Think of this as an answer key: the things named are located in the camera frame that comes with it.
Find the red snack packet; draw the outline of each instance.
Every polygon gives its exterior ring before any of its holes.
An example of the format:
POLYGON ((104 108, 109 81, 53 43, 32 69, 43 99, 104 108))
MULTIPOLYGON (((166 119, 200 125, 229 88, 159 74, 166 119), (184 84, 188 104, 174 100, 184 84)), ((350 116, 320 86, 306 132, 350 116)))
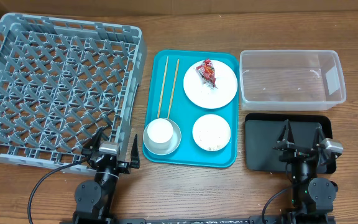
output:
POLYGON ((210 59, 206 59, 203 64, 196 67, 196 71, 201 75, 204 81, 209 83, 212 87, 215 86, 215 69, 212 66, 212 62, 210 59))

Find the teal tray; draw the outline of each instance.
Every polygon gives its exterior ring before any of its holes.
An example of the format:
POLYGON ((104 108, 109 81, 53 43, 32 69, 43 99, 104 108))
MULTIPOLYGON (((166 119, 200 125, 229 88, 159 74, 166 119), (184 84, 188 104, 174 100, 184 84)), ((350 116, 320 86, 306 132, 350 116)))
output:
POLYGON ((234 99, 222 108, 209 110, 200 108, 192 103, 183 89, 183 78, 186 71, 194 63, 207 58, 219 60, 228 65, 239 79, 239 63, 237 59, 226 53, 195 52, 186 50, 163 50, 154 58, 152 78, 150 81, 149 102, 145 119, 146 126, 157 118, 158 104, 162 80, 165 70, 165 63, 169 56, 167 77, 165 78, 165 88, 161 105, 160 118, 166 118, 168 114, 169 101, 171 97, 173 77, 177 60, 180 59, 175 94, 173 96, 170 119, 179 126, 181 131, 181 143, 173 153, 158 156, 151 153, 143 144, 144 156, 153 162, 164 162, 171 164, 183 164, 193 166, 207 166, 225 168, 231 166, 237 157, 237 124, 239 99, 238 92, 234 99), (192 130, 196 120, 205 114, 216 114, 223 117, 230 125, 231 138, 229 143, 221 150, 216 152, 205 151, 198 147, 193 140, 192 130))

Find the gray plastic crate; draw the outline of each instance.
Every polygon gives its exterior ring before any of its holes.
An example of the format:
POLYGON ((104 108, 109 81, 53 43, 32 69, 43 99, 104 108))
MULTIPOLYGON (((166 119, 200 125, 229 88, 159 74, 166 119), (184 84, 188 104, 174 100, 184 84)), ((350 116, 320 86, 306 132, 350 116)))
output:
MULTIPOLYGON (((55 169, 99 129, 125 159, 146 45, 137 27, 9 13, 0 21, 0 162, 55 169)), ((64 170, 94 175, 86 165, 64 170)))

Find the cup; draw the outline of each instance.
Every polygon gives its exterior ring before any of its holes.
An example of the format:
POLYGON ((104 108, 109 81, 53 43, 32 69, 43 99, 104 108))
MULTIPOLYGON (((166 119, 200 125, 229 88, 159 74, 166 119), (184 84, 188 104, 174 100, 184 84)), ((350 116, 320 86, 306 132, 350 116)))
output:
POLYGON ((147 135, 153 149, 167 149, 172 142, 173 126, 167 119, 157 118, 147 126, 147 135))

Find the small white plate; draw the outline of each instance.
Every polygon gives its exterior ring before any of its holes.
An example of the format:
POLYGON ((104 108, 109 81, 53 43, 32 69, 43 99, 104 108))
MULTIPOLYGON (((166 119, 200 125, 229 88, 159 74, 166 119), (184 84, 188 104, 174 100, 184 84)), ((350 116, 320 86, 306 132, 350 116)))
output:
POLYGON ((164 156, 164 155, 168 155, 169 153, 172 153, 173 151, 175 151, 179 144, 180 144, 180 140, 181 140, 181 132, 180 132, 180 128, 179 126, 173 122, 170 119, 167 119, 169 122, 171 122, 172 127, 173 127, 173 135, 172 135, 172 140, 171 140, 171 144, 166 148, 166 149, 155 149, 154 147, 152 147, 152 141, 150 140, 149 136, 147 135, 147 128, 149 127, 149 125, 147 125, 147 127, 144 129, 143 132, 143 143, 146 146, 146 148, 159 156, 164 156))
POLYGON ((196 67, 203 61, 192 65, 183 79, 186 96, 197 106, 206 109, 220 108, 230 103, 237 93, 237 78, 233 70, 225 63, 211 60, 215 69, 215 85, 210 87, 197 73, 196 67))
POLYGON ((225 119, 215 114, 206 114, 197 119, 193 126, 193 139, 207 151, 218 151, 230 141, 231 130, 225 119))

